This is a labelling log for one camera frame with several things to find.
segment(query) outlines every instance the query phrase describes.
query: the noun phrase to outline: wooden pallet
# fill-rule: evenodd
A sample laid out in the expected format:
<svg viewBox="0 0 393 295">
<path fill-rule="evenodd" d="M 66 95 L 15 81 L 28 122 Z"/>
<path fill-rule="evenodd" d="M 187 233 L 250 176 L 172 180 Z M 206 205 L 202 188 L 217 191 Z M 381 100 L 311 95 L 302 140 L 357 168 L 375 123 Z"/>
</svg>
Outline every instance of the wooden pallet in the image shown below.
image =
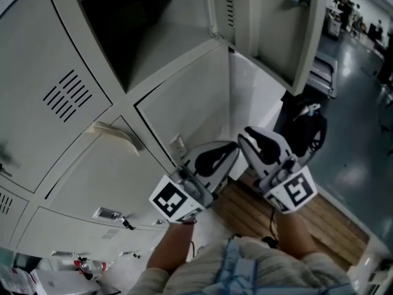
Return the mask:
<svg viewBox="0 0 393 295">
<path fill-rule="evenodd" d="M 234 233 L 261 239 L 271 236 L 272 207 L 257 193 L 256 179 L 248 169 L 238 181 L 230 181 L 213 209 Z M 298 212 L 322 252 L 345 271 L 357 265 L 369 239 L 364 231 L 321 195 Z"/>
</svg>

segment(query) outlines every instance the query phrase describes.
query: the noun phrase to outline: locker door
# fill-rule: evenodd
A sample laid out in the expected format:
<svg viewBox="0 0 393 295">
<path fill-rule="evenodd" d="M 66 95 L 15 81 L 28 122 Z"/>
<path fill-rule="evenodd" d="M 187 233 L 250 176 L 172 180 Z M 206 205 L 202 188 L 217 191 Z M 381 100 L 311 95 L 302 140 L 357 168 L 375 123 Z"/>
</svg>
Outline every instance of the locker door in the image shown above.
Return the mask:
<svg viewBox="0 0 393 295">
<path fill-rule="evenodd" d="M 181 135 L 187 149 L 229 139 L 230 87 L 226 47 L 218 47 L 171 76 L 137 106 L 168 155 Z"/>
<path fill-rule="evenodd" d="M 124 140 L 98 136 L 57 182 L 48 196 L 52 201 L 49 208 L 74 218 L 122 227 L 118 221 L 93 218 L 102 207 L 123 214 L 132 226 L 152 225 L 158 212 L 154 213 L 148 198 L 166 172 L 122 117 L 112 126 L 131 137 L 139 156 Z"/>
<path fill-rule="evenodd" d="M 306 84 L 327 0 L 208 0 L 212 33 L 231 44 L 294 95 Z"/>
<path fill-rule="evenodd" d="M 120 229 L 39 208 L 17 250 L 41 258 L 67 258 L 66 253 L 77 253 L 105 261 L 117 258 L 122 252 L 148 253 L 162 235 L 162 231 Z"/>
<path fill-rule="evenodd" d="M 7 247 L 28 202 L 0 187 L 0 246 Z"/>
<path fill-rule="evenodd" d="M 111 102 L 79 57 L 51 0 L 17 0 L 0 18 L 0 49 L 0 162 L 12 174 L 0 176 L 0 183 L 9 178 L 34 192 Z"/>
</svg>

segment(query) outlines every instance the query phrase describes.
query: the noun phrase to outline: locker vent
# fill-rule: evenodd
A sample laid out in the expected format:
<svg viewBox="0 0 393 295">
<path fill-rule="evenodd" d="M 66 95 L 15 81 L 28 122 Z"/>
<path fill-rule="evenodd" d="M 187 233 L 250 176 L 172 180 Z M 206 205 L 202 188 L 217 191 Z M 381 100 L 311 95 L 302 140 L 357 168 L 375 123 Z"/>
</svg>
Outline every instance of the locker vent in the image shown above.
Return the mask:
<svg viewBox="0 0 393 295">
<path fill-rule="evenodd" d="M 46 94 L 43 101 L 66 122 L 91 96 L 78 74 L 71 70 Z"/>
<path fill-rule="evenodd" d="M 227 15 L 228 25 L 231 27 L 235 26 L 235 8 L 233 7 L 233 1 L 227 0 Z"/>
<path fill-rule="evenodd" d="M 119 232 L 118 229 L 110 229 L 109 231 L 106 232 L 106 234 L 104 236 L 101 237 L 101 239 L 106 239 L 106 240 L 110 240 L 114 237 L 114 235 L 116 235 Z"/>
<path fill-rule="evenodd" d="M 12 199 L 5 194 L 0 193 L 0 213 L 8 214 L 12 204 Z"/>
</svg>

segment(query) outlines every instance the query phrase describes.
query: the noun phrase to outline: open locker door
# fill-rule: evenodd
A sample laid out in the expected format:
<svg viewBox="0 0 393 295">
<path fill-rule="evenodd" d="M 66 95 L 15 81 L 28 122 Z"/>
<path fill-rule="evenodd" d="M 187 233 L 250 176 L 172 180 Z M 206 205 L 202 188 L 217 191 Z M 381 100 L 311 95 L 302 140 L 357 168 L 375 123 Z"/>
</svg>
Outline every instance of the open locker door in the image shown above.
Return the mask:
<svg viewBox="0 0 393 295">
<path fill-rule="evenodd" d="M 211 31 L 298 95 L 314 61 L 326 2 L 208 0 Z"/>
</svg>

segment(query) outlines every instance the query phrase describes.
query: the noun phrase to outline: desk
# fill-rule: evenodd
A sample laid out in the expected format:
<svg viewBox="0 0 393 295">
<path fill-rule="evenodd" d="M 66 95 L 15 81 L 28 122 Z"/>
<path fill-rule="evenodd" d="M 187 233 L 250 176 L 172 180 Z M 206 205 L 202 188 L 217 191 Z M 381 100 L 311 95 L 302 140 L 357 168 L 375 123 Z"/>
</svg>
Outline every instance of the desk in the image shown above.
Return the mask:
<svg viewBox="0 0 393 295">
<path fill-rule="evenodd" d="M 385 56 L 386 47 L 377 39 L 374 43 L 374 49 L 380 52 L 383 56 Z"/>
</svg>

